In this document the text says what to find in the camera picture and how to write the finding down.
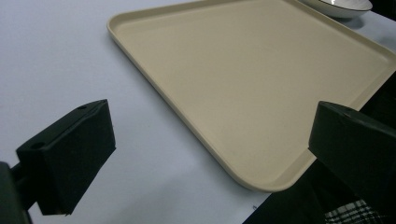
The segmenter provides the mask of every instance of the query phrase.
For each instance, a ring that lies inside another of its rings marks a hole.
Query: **tray rim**
[[[221,164],[221,166],[227,171],[229,175],[232,176],[238,183],[243,185],[244,187],[248,189],[255,189],[259,191],[265,191],[265,192],[275,192],[275,191],[280,191],[283,189],[287,189],[290,186],[292,186],[299,178],[300,176],[308,169],[308,167],[313,163],[313,161],[316,159],[316,157],[308,150],[308,148],[302,153],[304,154],[303,156],[306,157],[306,164],[305,166],[301,167],[299,166],[299,172],[294,173],[294,176],[292,178],[288,178],[288,181],[285,181],[282,185],[277,185],[277,186],[267,186],[266,188],[263,188],[262,186],[258,186],[254,183],[247,182],[243,178],[240,178],[240,175],[237,174],[236,171],[231,169],[231,165],[227,164],[226,161],[222,160],[213,149],[210,146],[210,143],[207,139],[205,139],[205,136],[197,130],[194,125],[191,123],[190,120],[186,119],[184,116],[183,112],[178,108],[173,101],[164,94],[164,91],[161,89],[159,85],[155,83],[155,81],[145,72],[145,69],[134,59],[133,55],[131,52],[129,52],[120,42],[120,39],[117,37],[117,29],[119,26],[119,23],[121,21],[138,21],[138,20],[144,20],[147,18],[152,18],[155,16],[163,16],[166,14],[172,14],[172,13],[177,13],[181,12],[184,10],[188,9],[198,9],[201,7],[213,7],[216,5],[222,5],[225,3],[233,3],[233,2],[241,2],[244,0],[217,0],[217,1],[196,1],[196,2],[188,2],[188,3],[182,3],[182,4],[176,4],[176,5],[170,5],[170,6],[165,6],[165,7],[153,7],[153,8],[148,8],[148,9],[143,9],[143,10],[136,10],[136,11],[127,11],[127,12],[121,12],[109,19],[107,22],[107,30],[110,32],[110,35],[112,36],[113,40],[118,44],[118,46],[122,49],[122,51],[128,56],[128,58],[133,62],[134,66],[136,66],[140,73],[144,75],[144,77],[149,81],[149,83],[154,87],[154,89],[161,95],[161,97],[165,100],[166,103],[168,103],[172,109],[177,113],[177,115],[183,120],[185,125],[188,126],[189,130],[194,133],[194,135],[201,141],[201,143],[205,146],[206,149],[211,153],[211,155]],[[363,44],[368,45],[371,49],[376,50],[379,52],[381,55],[387,54],[388,58],[387,59],[392,59],[393,61],[393,66],[389,67],[388,70],[392,70],[393,72],[396,70],[396,54],[392,52],[389,49],[384,48],[383,46],[375,43],[374,41],[368,39],[365,36],[362,36],[353,30],[349,29],[345,25],[334,21],[333,19],[315,11],[311,7],[308,7],[304,3],[298,1],[298,0],[282,0],[283,2],[286,2],[288,4],[293,5],[294,7],[297,7],[298,9],[304,11],[304,13],[309,14],[310,16],[325,22],[327,25],[330,25],[332,28],[341,30],[344,32],[345,35],[348,35],[354,39],[358,38],[360,42],[363,42]],[[388,78],[392,75],[393,72],[390,72],[387,78],[381,78],[381,76],[378,76],[370,86],[375,86],[375,88],[366,88],[364,92],[370,92],[370,93],[362,93],[359,97],[357,97],[351,105],[348,106],[354,106],[358,109],[361,109],[365,102],[367,102],[377,91],[378,89],[388,80]]]

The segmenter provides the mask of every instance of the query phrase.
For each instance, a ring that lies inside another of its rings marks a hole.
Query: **tray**
[[[396,70],[391,51],[294,0],[192,2],[107,28],[224,169],[262,191],[315,160],[318,101],[360,109]]]

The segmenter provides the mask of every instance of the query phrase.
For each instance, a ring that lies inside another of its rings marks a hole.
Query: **table surface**
[[[0,160],[70,110],[108,99],[117,150],[72,216],[34,223],[241,223],[269,194],[231,179],[111,39],[125,11],[186,0],[3,1]],[[373,12],[339,20],[396,51],[396,22]]]

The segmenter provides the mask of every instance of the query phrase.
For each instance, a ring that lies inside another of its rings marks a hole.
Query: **beige tray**
[[[360,109],[396,70],[392,52],[294,0],[128,12],[108,30],[225,170],[263,191],[314,161],[318,101]]]

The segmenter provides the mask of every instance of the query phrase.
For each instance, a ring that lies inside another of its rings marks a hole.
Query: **white bowl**
[[[371,10],[369,0],[301,0],[325,15],[335,18],[354,18]]]

